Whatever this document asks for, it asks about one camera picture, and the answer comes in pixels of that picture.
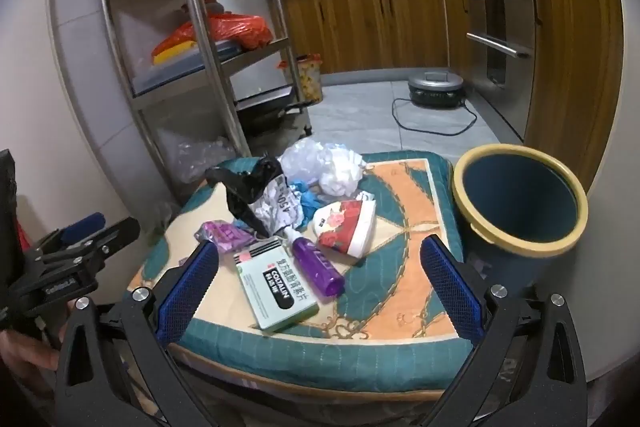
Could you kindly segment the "person's left hand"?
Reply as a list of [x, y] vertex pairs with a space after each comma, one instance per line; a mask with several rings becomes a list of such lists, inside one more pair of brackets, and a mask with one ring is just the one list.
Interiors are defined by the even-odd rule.
[[0, 347], [2, 363], [23, 381], [34, 377], [41, 369], [52, 372], [58, 369], [60, 351], [13, 329], [1, 332]]

